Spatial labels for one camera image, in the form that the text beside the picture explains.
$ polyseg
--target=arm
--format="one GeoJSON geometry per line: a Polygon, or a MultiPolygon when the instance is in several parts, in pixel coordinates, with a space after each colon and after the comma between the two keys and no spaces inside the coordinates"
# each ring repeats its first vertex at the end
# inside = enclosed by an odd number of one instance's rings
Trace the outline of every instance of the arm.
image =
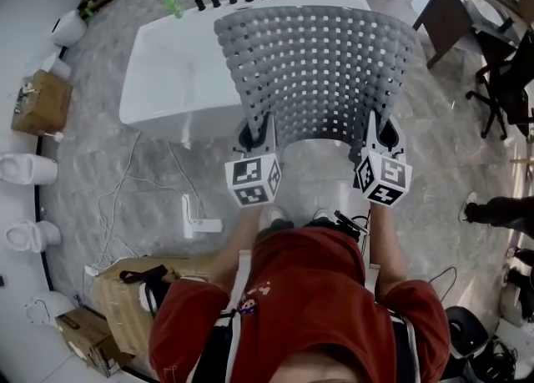
{"type": "Polygon", "coordinates": [[[406,261],[402,254],[391,211],[370,205],[370,262],[379,265],[375,296],[381,300],[396,285],[406,280],[406,261]]]}
{"type": "Polygon", "coordinates": [[[209,282],[219,286],[228,296],[234,286],[239,263],[239,252],[252,249],[259,228],[259,216],[263,206],[244,208],[239,212],[238,222],[228,243],[217,254],[209,272],[209,282]]]}

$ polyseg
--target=chair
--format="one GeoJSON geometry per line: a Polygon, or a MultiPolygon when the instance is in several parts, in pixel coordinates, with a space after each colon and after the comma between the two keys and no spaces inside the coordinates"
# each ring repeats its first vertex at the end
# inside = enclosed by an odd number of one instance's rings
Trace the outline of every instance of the chair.
{"type": "Polygon", "coordinates": [[[461,0],[429,0],[413,28],[418,30],[421,24],[436,50],[426,64],[430,69],[471,31],[473,21],[461,0]]]}
{"type": "Polygon", "coordinates": [[[476,74],[478,83],[486,85],[489,98],[476,91],[466,93],[466,98],[475,97],[491,109],[486,128],[481,136],[485,139],[495,117],[502,129],[501,139],[507,138],[502,112],[506,113],[508,123],[517,125],[526,137],[528,124],[534,122],[534,114],[529,115],[528,96],[525,87],[534,79],[534,33],[527,31],[519,48],[511,60],[493,66],[486,66],[476,74]]]}
{"type": "Polygon", "coordinates": [[[370,111],[382,131],[418,40],[395,18],[335,6],[236,11],[214,29],[254,141],[271,113],[281,148],[335,139],[355,165],[370,111]]]}

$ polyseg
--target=red t-shirt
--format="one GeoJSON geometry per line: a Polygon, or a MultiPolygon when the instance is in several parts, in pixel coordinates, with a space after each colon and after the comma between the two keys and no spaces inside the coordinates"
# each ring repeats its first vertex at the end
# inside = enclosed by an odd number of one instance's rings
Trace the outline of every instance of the red t-shirt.
{"type": "MultiPolygon", "coordinates": [[[[421,382],[438,381],[449,358],[445,311],[431,285],[411,280],[381,301],[364,286],[355,241],[341,232],[276,232],[254,247],[240,302],[241,339],[232,382],[268,383],[282,362],[316,345],[351,351],[372,382],[395,382],[395,338],[388,309],[415,327],[421,382]]],[[[164,383],[185,382],[228,304],[217,286],[175,282],[156,316],[152,367],[164,383]]]]}

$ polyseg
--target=gray floor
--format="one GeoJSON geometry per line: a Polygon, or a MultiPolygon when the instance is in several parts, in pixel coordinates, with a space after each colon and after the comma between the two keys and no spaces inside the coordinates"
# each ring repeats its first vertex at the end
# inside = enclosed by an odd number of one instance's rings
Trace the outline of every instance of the gray floor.
{"type": "MultiPolygon", "coordinates": [[[[181,0],[185,7],[193,0],[181,0]]],[[[372,10],[413,23],[410,0],[368,0],[372,10]]],[[[66,295],[80,294],[89,304],[89,277],[83,267],[99,261],[106,234],[99,225],[98,199],[113,189],[128,165],[135,136],[118,119],[118,106],[128,57],[137,29],[166,15],[158,0],[114,0],[91,21],[85,37],[68,50],[74,86],[65,139],[45,142],[45,154],[57,159],[58,182],[42,188],[46,219],[63,234],[63,243],[47,251],[53,283],[66,295]]],[[[423,48],[430,49],[422,37],[423,48]]],[[[394,208],[398,235],[410,275],[423,279],[450,265],[458,269],[445,305],[461,303],[478,314],[488,327],[496,318],[501,263],[508,245],[508,230],[461,224],[458,209],[471,190],[481,199],[498,194],[521,194],[524,168],[508,159],[525,154],[525,140],[510,129],[499,141],[497,126],[488,140],[480,131],[488,109],[466,101],[473,88],[481,57],[453,49],[429,73],[423,52],[406,82],[396,116],[406,134],[408,160],[414,167],[411,191],[394,208]]],[[[173,144],[173,151],[191,178],[212,218],[224,219],[223,235],[192,236],[184,224],[180,194],[127,179],[116,200],[113,232],[142,254],[200,254],[219,249],[237,215],[226,193],[223,163],[232,158],[229,142],[173,144]]],[[[285,150],[285,173],[277,202],[297,223],[304,223],[319,207],[340,209],[347,215],[366,213],[368,205],[351,188],[352,165],[348,146],[332,142],[292,144],[285,150]]],[[[174,186],[191,194],[167,144],[141,135],[133,153],[129,175],[174,186]]],[[[196,208],[193,196],[192,208],[196,208]]],[[[113,195],[100,201],[111,219],[113,195]]],[[[102,260],[130,256],[116,239],[102,260]]],[[[452,281],[448,274],[436,282],[440,295],[452,281]]]]}

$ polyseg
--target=power strip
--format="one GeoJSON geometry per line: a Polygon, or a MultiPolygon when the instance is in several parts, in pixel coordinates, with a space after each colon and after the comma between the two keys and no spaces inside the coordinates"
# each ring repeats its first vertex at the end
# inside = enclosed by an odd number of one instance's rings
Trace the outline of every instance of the power strip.
{"type": "Polygon", "coordinates": [[[194,232],[221,233],[223,231],[222,219],[191,219],[194,232]]]}

